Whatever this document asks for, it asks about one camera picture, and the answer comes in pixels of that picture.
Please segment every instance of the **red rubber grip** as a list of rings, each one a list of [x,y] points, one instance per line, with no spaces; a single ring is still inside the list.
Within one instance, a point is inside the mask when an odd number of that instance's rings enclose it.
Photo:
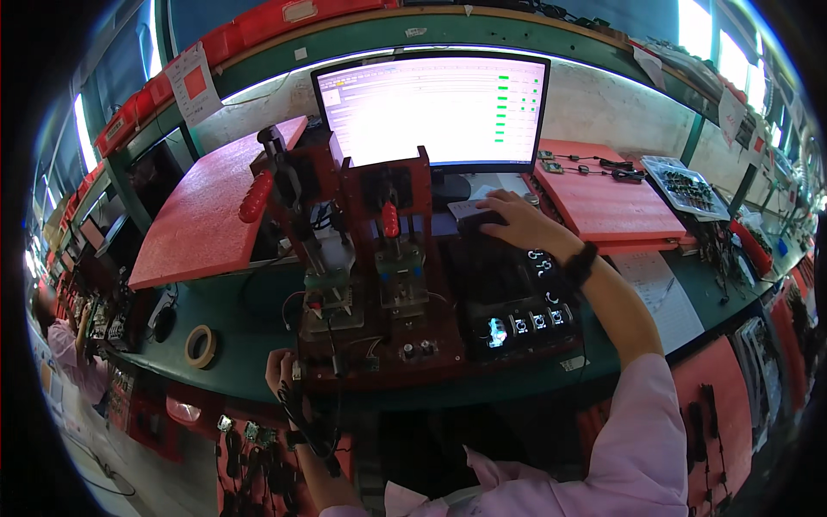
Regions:
[[[396,207],[390,201],[386,201],[382,207],[382,226],[385,227],[385,237],[399,236],[399,216],[396,214]]]
[[[258,220],[261,211],[267,204],[267,196],[273,189],[273,176],[264,171],[253,179],[253,184],[247,190],[241,206],[238,207],[238,218],[244,223],[252,224]]]

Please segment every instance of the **software interface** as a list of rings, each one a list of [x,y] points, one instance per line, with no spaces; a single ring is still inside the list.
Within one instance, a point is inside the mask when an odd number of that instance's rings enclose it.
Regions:
[[[488,57],[399,60],[319,75],[330,129],[353,165],[533,161],[545,65]]]

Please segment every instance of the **pen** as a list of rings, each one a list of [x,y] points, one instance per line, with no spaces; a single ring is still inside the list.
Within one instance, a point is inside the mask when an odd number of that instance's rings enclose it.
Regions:
[[[663,296],[661,296],[661,298],[657,301],[657,305],[655,305],[655,308],[652,309],[652,312],[656,313],[661,308],[661,305],[663,305],[663,300],[665,300],[667,298],[667,294],[669,294],[669,290],[672,288],[672,286],[674,284],[675,284],[675,277],[673,276],[672,279],[669,280],[669,284],[667,285],[667,289],[665,291],[663,291]]]

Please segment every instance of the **person in pink shirt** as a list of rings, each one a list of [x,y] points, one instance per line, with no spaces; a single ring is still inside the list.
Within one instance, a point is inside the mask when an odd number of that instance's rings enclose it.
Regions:
[[[583,250],[577,236],[517,194],[496,190],[487,196],[477,207],[495,210],[508,225],[483,225],[482,232],[526,250],[547,251],[560,264]],[[388,517],[688,514],[686,430],[652,316],[632,286],[600,257],[581,291],[617,348],[621,370],[609,418],[592,449],[588,477],[560,483],[522,463],[492,462],[466,448],[479,486],[428,500],[389,482]],[[293,360],[287,350],[270,353],[265,378],[274,393],[280,382],[292,383]],[[344,476],[331,478],[307,445],[296,448],[321,517],[368,515]]]
[[[66,309],[68,320],[55,316],[52,309],[55,307],[55,295],[50,288],[36,290],[32,309],[40,324],[41,334],[60,369],[72,384],[78,386],[80,394],[92,407],[104,416],[108,402],[107,363],[100,357],[92,357],[91,361],[86,359],[86,338],[83,333],[78,333],[78,328],[87,327],[90,307],[84,306],[78,326],[66,300],[61,297],[59,303]]]

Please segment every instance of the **masking tape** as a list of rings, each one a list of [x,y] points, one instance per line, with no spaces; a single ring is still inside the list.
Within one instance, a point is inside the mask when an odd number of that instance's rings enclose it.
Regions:
[[[202,336],[207,336],[207,346],[204,347],[200,356],[193,357],[195,343],[197,343]],[[189,333],[187,342],[184,344],[184,358],[191,367],[198,369],[204,368],[213,360],[213,356],[215,356],[215,346],[216,338],[213,330],[207,325],[198,325]]]

